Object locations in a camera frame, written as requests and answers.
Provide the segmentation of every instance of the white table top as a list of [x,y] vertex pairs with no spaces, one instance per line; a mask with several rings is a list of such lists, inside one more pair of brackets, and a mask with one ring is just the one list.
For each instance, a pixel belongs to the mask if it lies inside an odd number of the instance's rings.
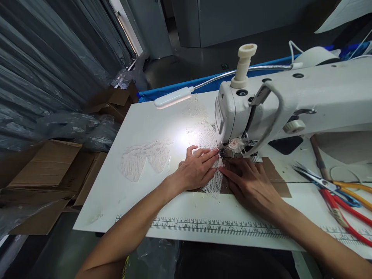
[[[208,122],[214,123],[214,100],[218,91],[198,94],[198,100],[203,103],[208,111]],[[96,181],[89,193],[87,200],[74,225],[74,229],[82,231],[106,232],[122,214],[125,214],[131,207],[140,201],[145,195],[157,187],[165,177],[174,172],[178,163],[184,160],[186,148],[190,145],[185,140],[186,128],[200,119],[185,118],[181,111],[187,105],[187,101],[175,104],[163,110],[157,110],[153,102],[139,103],[131,106],[118,134],[107,155],[107,158],[96,178]],[[119,172],[119,163],[124,150],[134,145],[150,143],[156,140],[170,138],[174,140],[170,161],[164,170],[155,174],[154,170],[146,161],[143,173],[138,182],[127,180]],[[328,208],[319,194],[317,187],[300,176],[290,166],[294,160],[299,161],[314,172],[319,170],[316,167],[315,156],[308,139],[291,154],[283,155],[266,146],[259,154],[269,157],[276,167],[277,172],[287,182],[292,198],[285,198],[285,201],[296,207],[310,218],[318,226],[325,230],[333,230],[336,238],[352,237],[346,234],[338,223],[329,214]],[[328,168],[345,164],[335,160],[322,152],[323,160]],[[372,182],[372,166],[370,165],[347,165],[347,169],[355,172],[362,181]],[[335,180],[355,181],[353,174],[337,168],[333,173]],[[372,195],[360,193],[364,198],[372,202]],[[372,219],[372,213],[364,208],[358,209],[361,213]],[[353,216],[345,213],[355,229],[365,232],[372,240],[372,229],[366,227]],[[158,214],[157,221],[168,220],[221,220],[249,222],[250,224],[264,224],[264,221],[253,216],[244,210],[235,200],[233,195],[220,194],[214,199],[205,193],[182,193],[166,205]],[[205,241],[224,244],[235,244],[244,246],[258,246],[286,250],[301,250],[301,248],[290,239],[255,236],[241,236],[233,234],[215,234],[208,232],[192,232],[185,230],[164,229],[163,227],[152,226],[147,234],[151,237],[171,238],[181,240]],[[360,255],[372,258],[372,248],[358,244],[351,240],[345,243]]]

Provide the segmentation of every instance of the gray curtain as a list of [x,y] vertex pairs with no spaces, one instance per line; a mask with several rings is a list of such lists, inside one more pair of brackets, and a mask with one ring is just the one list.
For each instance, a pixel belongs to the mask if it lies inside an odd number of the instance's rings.
[[0,155],[41,139],[36,120],[78,111],[134,59],[108,0],[0,3]]

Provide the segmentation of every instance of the measuring tape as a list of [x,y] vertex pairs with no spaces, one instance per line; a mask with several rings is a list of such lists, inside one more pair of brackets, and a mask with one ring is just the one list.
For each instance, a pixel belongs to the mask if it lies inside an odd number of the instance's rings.
[[[121,217],[122,215],[117,215],[115,222],[117,222]],[[158,216],[153,221],[151,228],[247,237],[255,236],[263,238],[290,239],[290,237],[283,234],[272,224],[264,222],[244,222],[233,220],[191,219]],[[365,246],[364,243],[358,241],[351,234],[348,234],[342,227],[321,226],[320,228],[341,243]],[[359,233],[372,241],[372,230],[362,230],[359,231]]]

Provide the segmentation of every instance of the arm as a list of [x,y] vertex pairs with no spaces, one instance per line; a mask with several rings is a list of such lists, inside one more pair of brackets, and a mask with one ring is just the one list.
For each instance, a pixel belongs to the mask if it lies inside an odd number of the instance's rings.
[[133,252],[158,212],[174,197],[186,190],[205,186],[213,178],[218,150],[199,149],[194,155],[187,149],[186,160],[176,172],[140,200],[116,222],[90,253],[76,279],[121,278],[126,257]]
[[241,169],[242,177],[226,168],[219,170],[229,178],[230,188],[241,205],[287,233],[324,264],[335,278],[370,278],[372,265],[283,201],[262,164],[255,165],[245,160],[230,162]]

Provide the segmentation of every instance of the lace appliqué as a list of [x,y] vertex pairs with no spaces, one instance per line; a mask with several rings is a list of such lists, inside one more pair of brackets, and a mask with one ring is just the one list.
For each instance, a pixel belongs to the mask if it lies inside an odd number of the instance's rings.
[[119,165],[120,173],[130,181],[138,182],[145,166],[146,158],[154,171],[157,174],[161,173],[169,159],[171,150],[169,145],[172,143],[172,140],[165,139],[127,148]]
[[198,94],[193,94],[189,104],[182,110],[182,114],[191,118],[208,118],[205,106],[198,101]]
[[[198,145],[200,148],[217,148],[215,137],[215,128],[207,121],[202,121],[193,127],[186,128],[188,141],[191,145]],[[213,167],[223,166],[222,159],[219,158]],[[217,169],[214,177],[208,182],[202,190],[210,194],[212,197],[217,198],[222,186],[222,173]]]

